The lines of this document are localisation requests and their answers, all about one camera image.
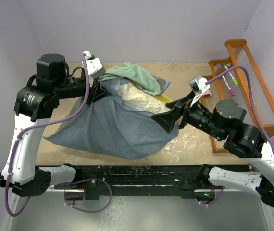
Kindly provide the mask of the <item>patchwork green beige pillowcase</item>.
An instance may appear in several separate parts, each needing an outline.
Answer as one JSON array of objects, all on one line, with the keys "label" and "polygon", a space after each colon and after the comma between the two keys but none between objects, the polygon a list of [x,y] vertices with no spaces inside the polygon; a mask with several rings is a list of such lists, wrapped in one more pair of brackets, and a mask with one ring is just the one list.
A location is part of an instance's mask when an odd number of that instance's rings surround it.
[{"label": "patchwork green beige pillowcase", "polygon": [[142,111],[122,100],[120,85],[132,83],[152,95],[162,95],[170,82],[131,62],[113,66],[99,77],[99,83],[111,94],[87,105],[76,117],[62,122],[49,142],[97,154],[125,159],[141,159],[161,150],[178,136],[170,134],[151,119],[154,113]]}]

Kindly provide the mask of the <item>white quilted pillow yellow stripe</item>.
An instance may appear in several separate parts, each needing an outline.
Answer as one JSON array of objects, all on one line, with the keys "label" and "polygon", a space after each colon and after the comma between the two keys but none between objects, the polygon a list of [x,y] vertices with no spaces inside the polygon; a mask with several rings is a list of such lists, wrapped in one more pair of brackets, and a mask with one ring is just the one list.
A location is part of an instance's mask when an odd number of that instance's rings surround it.
[{"label": "white quilted pillow yellow stripe", "polygon": [[132,83],[122,84],[118,89],[118,94],[122,100],[142,111],[151,112],[154,114],[169,112],[166,107],[171,100],[164,95],[152,96]]}]

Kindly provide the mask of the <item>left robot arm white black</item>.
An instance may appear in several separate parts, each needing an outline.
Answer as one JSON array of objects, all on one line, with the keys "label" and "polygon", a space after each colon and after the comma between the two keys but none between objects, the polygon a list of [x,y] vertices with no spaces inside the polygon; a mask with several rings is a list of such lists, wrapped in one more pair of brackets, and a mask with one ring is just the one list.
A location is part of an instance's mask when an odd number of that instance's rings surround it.
[{"label": "left robot arm white black", "polygon": [[83,96],[90,104],[107,95],[97,81],[105,72],[102,62],[88,51],[82,56],[86,67],[80,78],[69,72],[63,55],[49,53],[37,60],[36,73],[17,93],[13,140],[0,172],[0,187],[12,189],[20,197],[32,197],[42,195],[49,186],[81,179],[81,170],[71,164],[38,167],[36,159],[45,127],[51,124],[61,99]]}]

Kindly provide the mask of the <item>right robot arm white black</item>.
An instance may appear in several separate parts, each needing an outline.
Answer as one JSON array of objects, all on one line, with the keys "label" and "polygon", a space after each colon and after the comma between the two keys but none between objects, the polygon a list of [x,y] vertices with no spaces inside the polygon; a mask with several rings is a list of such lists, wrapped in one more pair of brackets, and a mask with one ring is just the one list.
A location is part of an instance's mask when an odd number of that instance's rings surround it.
[{"label": "right robot arm white black", "polygon": [[177,120],[182,129],[189,124],[217,141],[232,155],[253,165],[259,173],[233,172],[214,165],[203,164],[197,181],[200,185],[222,186],[250,192],[266,205],[274,208],[274,153],[268,138],[253,125],[243,120],[246,110],[233,100],[220,100],[212,112],[201,102],[193,103],[191,96],[166,104],[168,112],[151,118],[167,133]]}]

